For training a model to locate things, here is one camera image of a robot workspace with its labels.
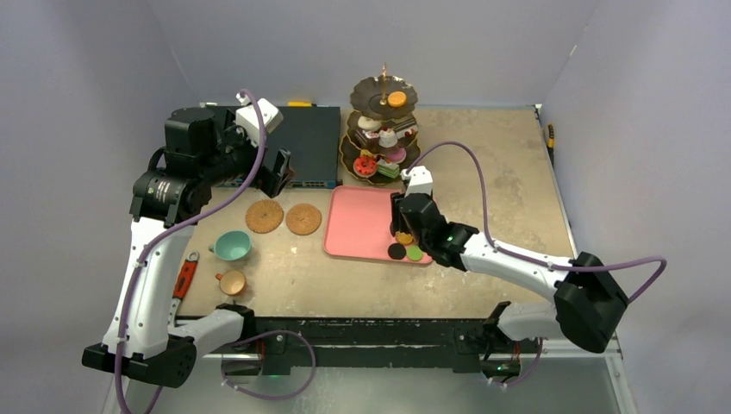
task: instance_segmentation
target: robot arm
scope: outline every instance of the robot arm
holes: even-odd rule
[[[274,129],[282,119],[277,108],[259,100],[265,126]],[[214,114],[203,108],[176,110],[165,124],[166,146],[150,159],[148,169],[134,183],[130,213],[132,244],[115,316],[102,341],[84,350],[82,363],[114,372],[118,330],[132,273],[140,251],[171,226],[196,216],[211,199],[210,188],[227,179],[255,173],[254,183],[269,197],[277,196],[292,179],[290,153],[279,149],[269,169],[251,171],[259,146],[259,124],[252,107],[228,114],[223,130]],[[165,155],[166,165],[157,164]],[[222,304],[211,314],[183,327],[168,326],[177,269],[195,226],[183,228],[161,241],[141,269],[131,296],[122,374],[160,386],[178,387],[188,379],[196,359],[221,345],[253,333],[253,311]]]
[[[488,322],[503,340],[565,337],[585,350],[603,352],[614,334],[628,298],[607,272],[574,273],[549,269],[498,251],[484,233],[448,222],[432,199],[431,173],[424,166],[402,172],[404,193],[391,195],[392,232],[411,233],[419,248],[444,267],[486,273],[546,299],[542,304],[502,303]],[[494,241],[524,256],[568,267],[601,266],[592,254],[576,259],[549,256]]]

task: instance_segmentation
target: pink tray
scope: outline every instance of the pink tray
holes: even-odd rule
[[[335,188],[325,228],[325,251],[333,256],[357,259],[431,263],[428,254],[419,261],[389,257],[388,247],[396,242],[389,231],[392,192],[396,191],[348,185]]]

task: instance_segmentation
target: toy dessert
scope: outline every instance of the toy dessert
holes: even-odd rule
[[[417,101],[414,87],[389,75],[386,65],[380,76],[355,85],[350,95],[354,111],[340,146],[341,162],[349,173],[374,185],[400,179],[401,170],[421,153],[416,144],[419,127],[412,115]]]

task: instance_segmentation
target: wooden table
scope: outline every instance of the wooden table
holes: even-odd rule
[[[343,125],[349,111],[343,110]],[[464,142],[485,174],[490,231],[499,240],[556,255],[572,255],[569,235],[553,185],[540,130],[532,110],[417,110],[422,150],[444,140]],[[434,194],[448,220],[482,227],[478,175],[457,147],[442,147],[422,163],[434,177]],[[363,185],[341,167],[345,185]],[[393,185],[399,188],[400,183]],[[234,192],[215,189],[209,206]],[[229,207],[200,222],[188,246],[201,253],[197,273],[180,315],[201,316],[220,303],[235,301],[260,316],[325,317],[486,317],[503,300],[538,301],[532,292],[489,275],[462,273],[432,263],[345,260],[322,248],[330,190],[290,189],[277,198],[286,211],[310,203],[322,225],[309,236],[292,234],[282,223],[257,235],[245,223],[247,208],[266,196],[247,190]],[[218,260],[208,251],[216,237],[246,230],[253,251],[241,262]],[[237,268],[247,276],[246,291],[229,298],[218,289],[217,273]]]

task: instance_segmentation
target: gray wall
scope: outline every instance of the gray wall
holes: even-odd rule
[[[663,253],[620,325],[640,412],[731,405],[731,3],[602,2],[543,107],[582,249]],[[617,273],[628,291],[651,268]]]
[[[131,188],[194,104],[143,0],[0,3],[0,405],[99,412]]]
[[[480,106],[543,102],[599,3],[148,1],[201,99],[346,104],[387,61],[424,104]]]

